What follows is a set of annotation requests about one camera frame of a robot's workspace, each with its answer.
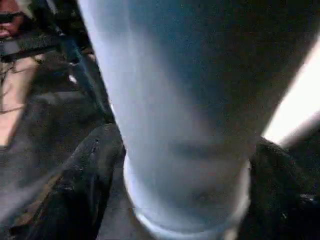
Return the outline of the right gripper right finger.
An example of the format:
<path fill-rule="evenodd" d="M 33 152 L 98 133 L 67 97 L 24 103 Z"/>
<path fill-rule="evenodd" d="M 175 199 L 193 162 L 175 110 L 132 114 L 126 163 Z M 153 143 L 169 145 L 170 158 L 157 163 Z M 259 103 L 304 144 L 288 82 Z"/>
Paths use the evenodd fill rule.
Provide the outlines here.
<path fill-rule="evenodd" d="M 288 148 L 262 139 L 251 163 L 248 240 L 320 238 L 320 138 Z"/>

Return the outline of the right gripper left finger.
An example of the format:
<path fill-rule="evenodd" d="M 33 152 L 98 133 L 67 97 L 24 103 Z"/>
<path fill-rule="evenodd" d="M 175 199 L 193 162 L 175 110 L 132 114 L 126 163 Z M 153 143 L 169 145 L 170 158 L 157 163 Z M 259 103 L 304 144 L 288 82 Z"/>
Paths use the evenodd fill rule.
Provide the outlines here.
<path fill-rule="evenodd" d="M 9 229 L 11 240 L 94 240 L 124 153 L 116 124 L 94 129 Z"/>

